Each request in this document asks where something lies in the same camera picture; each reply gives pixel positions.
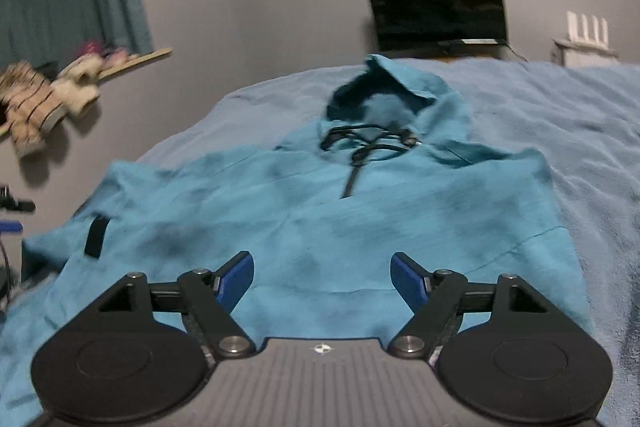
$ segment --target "hood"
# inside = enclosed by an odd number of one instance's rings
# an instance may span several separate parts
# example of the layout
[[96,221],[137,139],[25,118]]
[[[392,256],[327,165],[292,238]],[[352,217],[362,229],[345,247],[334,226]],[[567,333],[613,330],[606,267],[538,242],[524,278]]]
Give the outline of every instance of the hood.
[[[364,73],[332,94],[324,118],[290,134],[278,149],[313,150],[328,155],[353,149],[357,144],[344,140],[332,151],[321,150],[327,133],[340,126],[408,130],[427,144],[468,139],[465,102],[439,76],[381,55],[370,55],[365,65]],[[380,131],[374,128],[358,132],[373,138]]]

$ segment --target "ribbed gray surface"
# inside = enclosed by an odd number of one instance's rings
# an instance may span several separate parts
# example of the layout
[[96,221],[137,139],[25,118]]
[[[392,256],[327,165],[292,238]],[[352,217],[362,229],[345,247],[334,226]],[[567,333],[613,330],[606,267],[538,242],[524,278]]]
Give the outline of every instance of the ribbed gray surface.
[[[327,353],[314,348],[325,344]],[[271,339],[256,357],[220,363],[190,405],[154,427],[489,427],[443,390],[424,362],[375,339]]]

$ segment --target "wooden shelf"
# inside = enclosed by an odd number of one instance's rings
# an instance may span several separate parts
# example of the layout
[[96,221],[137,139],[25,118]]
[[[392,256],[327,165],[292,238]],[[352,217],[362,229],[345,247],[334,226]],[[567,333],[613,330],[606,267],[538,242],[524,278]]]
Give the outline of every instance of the wooden shelf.
[[98,81],[103,82],[113,76],[117,76],[118,74],[126,73],[127,71],[133,70],[134,68],[139,68],[140,66],[145,66],[146,64],[150,64],[155,62],[156,60],[160,60],[161,58],[168,57],[172,53],[171,48],[162,48],[161,50],[154,51],[153,53],[149,53],[148,55],[142,55],[142,57],[133,58],[132,60],[128,60],[124,64],[119,66],[115,66],[113,68],[109,68],[108,70],[102,70],[98,74]]

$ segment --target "blue object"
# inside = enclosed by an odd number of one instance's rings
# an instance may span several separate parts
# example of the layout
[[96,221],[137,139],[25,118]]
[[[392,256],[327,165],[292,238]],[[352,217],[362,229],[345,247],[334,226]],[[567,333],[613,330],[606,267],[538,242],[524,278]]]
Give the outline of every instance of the blue object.
[[228,270],[223,272],[226,266],[217,271],[220,277],[220,286],[216,300],[227,313],[231,313],[254,281],[254,258],[248,252],[236,255],[228,264]]
[[2,221],[0,220],[0,233],[20,233],[22,232],[22,224],[20,221]]
[[404,302],[417,312],[427,304],[429,296],[424,286],[424,270],[420,266],[412,266],[412,260],[403,258],[402,254],[395,253],[391,258],[391,283],[398,291]]
[[[2,421],[21,425],[39,412],[33,353],[124,273],[172,280],[240,250],[252,253],[255,278],[233,316],[258,345],[267,335],[388,341],[412,315],[389,277],[398,250],[426,269],[449,267],[479,282],[518,273],[591,330],[582,270],[542,154],[469,142],[458,93],[436,74],[383,57],[338,89],[326,114],[272,149],[243,146],[175,170],[116,163],[66,225],[26,240],[25,255],[63,268],[9,309]],[[422,143],[372,156],[353,196],[340,199],[361,144],[322,151],[319,143],[330,128],[359,123],[405,127]],[[111,222],[93,259],[82,250],[97,214]]]

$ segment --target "pink object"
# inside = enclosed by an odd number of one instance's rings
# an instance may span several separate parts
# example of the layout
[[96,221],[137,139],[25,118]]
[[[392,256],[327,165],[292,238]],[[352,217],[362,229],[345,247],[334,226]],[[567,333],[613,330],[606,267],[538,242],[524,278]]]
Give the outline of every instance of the pink object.
[[125,62],[127,62],[128,58],[129,52],[126,50],[126,48],[118,48],[111,55],[106,57],[104,62],[104,69],[114,68],[116,66],[124,64]]
[[78,52],[78,57],[82,57],[83,55],[89,54],[97,54],[102,55],[102,43],[97,40],[91,40],[85,42]]

